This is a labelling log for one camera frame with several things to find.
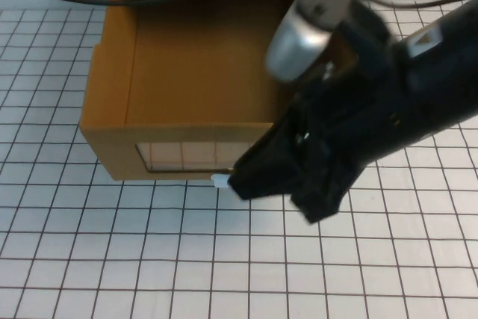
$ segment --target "open cardboard box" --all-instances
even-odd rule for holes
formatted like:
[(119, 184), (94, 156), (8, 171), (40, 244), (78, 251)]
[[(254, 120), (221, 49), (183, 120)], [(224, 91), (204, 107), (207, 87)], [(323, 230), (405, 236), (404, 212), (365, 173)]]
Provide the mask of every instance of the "open cardboard box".
[[(108, 8), (80, 127), (111, 176), (209, 179), (230, 171), (293, 94), (264, 69), (292, 1)], [(328, 57), (347, 59), (340, 40)]]

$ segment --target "grid paper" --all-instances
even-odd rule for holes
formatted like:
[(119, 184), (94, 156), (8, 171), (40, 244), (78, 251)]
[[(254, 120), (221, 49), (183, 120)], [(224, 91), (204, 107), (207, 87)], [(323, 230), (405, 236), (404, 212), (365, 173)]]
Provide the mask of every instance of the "grid paper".
[[(377, 10), (402, 36), (454, 7)], [(114, 182), (77, 127), (103, 17), (0, 13), (0, 318), (475, 318), (478, 119), (371, 164), (320, 225)]]

